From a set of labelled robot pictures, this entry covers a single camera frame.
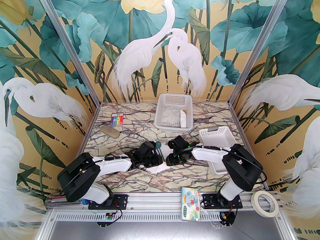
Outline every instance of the small white basket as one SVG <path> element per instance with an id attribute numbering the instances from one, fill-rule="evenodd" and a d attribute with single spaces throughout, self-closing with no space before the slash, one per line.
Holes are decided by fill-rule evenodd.
<path id="1" fill-rule="evenodd" d="M 199 141 L 206 146 L 219 148 L 232 147 L 237 143 L 228 126 L 201 129 L 199 131 Z M 228 173 L 224 166 L 219 166 L 217 163 L 208 162 L 208 165 L 213 174 L 222 175 Z"/>
<path id="2" fill-rule="evenodd" d="M 180 125 L 180 110 L 186 111 L 186 128 Z M 193 127 L 192 97 L 184 94 L 159 95 L 154 125 L 161 130 L 185 133 Z"/>

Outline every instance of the wallpaper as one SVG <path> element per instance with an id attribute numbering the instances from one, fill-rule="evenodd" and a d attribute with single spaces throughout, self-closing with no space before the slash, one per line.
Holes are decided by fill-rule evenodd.
<path id="1" fill-rule="evenodd" d="M 96 109 L 65 56 L 39 0 L 0 0 L 1 239 L 35 237 L 43 201 L 60 191 L 57 174 L 76 156 Z"/>
<path id="2" fill-rule="evenodd" d="M 320 0 L 289 0 L 233 107 L 298 239 L 320 239 Z"/>
<path id="3" fill-rule="evenodd" d="M 227 100 L 274 1 L 52 0 L 96 92 L 109 102 L 156 101 L 161 93 Z M 286 34 L 280 23 L 267 43 Z"/>

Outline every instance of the white egret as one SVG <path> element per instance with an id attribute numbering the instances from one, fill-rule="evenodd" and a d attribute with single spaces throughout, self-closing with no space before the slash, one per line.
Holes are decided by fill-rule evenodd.
<path id="1" fill-rule="evenodd" d="M 15 98 L 22 110 L 38 118 L 57 118 L 75 125 L 75 120 L 87 127 L 87 114 L 74 98 L 64 94 L 51 83 L 33 85 L 23 77 L 14 77 L 3 86 L 5 116 L 8 118 L 9 105 Z"/>
<path id="2" fill-rule="evenodd" d="M 152 56 L 160 47 L 159 40 L 168 33 L 175 21 L 175 8 L 173 0 L 164 0 L 167 11 L 167 19 L 161 30 L 149 38 L 136 39 L 130 42 L 116 58 L 113 69 L 116 76 L 114 87 L 127 92 L 127 87 L 131 89 L 131 75 L 140 68 L 147 67 L 151 63 Z"/>
<path id="3" fill-rule="evenodd" d="M 197 47 L 188 43 L 188 35 L 180 28 L 172 28 L 159 43 L 170 39 L 168 55 L 179 69 L 184 88 L 190 80 L 191 94 L 201 96 L 207 85 L 206 74 L 202 67 L 201 53 Z"/>
<path id="4" fill-rule="evenodd" d="M 17 190 L 19 162 L 24 155 L 22 143 L 15 136 L 11 113 L 6 115 L 4 96 L 0 98 L 0 235 L 24 237 L 28 222 L 41 221 L 41 215 L 25 208 L 38 206 L 37 198 Z"/>
<path id="5" fill-rule="evenodd" d="M 284 111 L 292 107 L 319 105 L 320 88 L 295 74 L 282 74 L 258 83 L 245 101 L 244 110 L 265 102 Z"/>
<path id="6" fill-rule="evenodd" d="M 297 158 L 295 166 L 287 173 L 292 178 L 300 180 L 288 188 L 285 194 L 287 199 L 295 204 L 291 209 L 293 215 L 299 217 L 314 217 L 320 213 L 320 142 L 319 142 L 320 116 L 309 125 L 304 139 L 303 150 Z"/>

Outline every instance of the egret beak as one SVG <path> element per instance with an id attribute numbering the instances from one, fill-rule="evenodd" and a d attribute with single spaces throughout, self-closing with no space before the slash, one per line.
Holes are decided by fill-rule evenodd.
<path id="1" fill-rule="evenodd" d="M 314 98 L 305 98 L 305 101 L 309 101 L 309 102 L 319 102 L 320 103 L 320 99 L 314 99 Z"/>
<path id="2" fill-rule="evenodd" d="M 9 108 L 10 108 L 10 101 L 9 101 L 9 94 L 11 91 L 7 92 L 4 96 L 4 118 L 5 118 L 5 126 L 8 127 L 8 116 L 9 116 Z"/>
<path id="3" fill-rule="evenodd" d="M 155 48 L 157 45 L 161 44 L 163 41 L 165 41 L 167 39 L 168 36 L 172 35 L 172 33 L 168 33 L 166 34 L 159 42 L 157 42 L 157 44 L 153 47 Z"/>

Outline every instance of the black mounting plate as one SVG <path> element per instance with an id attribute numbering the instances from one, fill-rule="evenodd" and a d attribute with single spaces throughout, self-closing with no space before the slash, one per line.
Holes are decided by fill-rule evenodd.
<path id="1" fill-rule="evenodd" d="M 113 201 L 112 201 L 112 205 L 108 206 L 108 207 L 102 206 L 94 201 L 90 201 L 88 209 L 89 210 L 116 210 L 117 207 L 114 204 L 115 201 L 119 205 L 118 209 L 125 210 L 127 208 L 128 195 L 127 194 L 115 194 Z"/>
<path id="2" fill-rule="evenodd" d="M 218 199 L 217 199 L 217 193 L 208 193 L 208 194 L 202 194 L 203 202 L 202 207 L 204 209 L 229 209 L 232 206 L 232 209 L 242 209 L 242 203 L 240 196 L 237 195 L 232 201 L 229 201 L 226 204 L 226 207 L 221 207 Z"/>

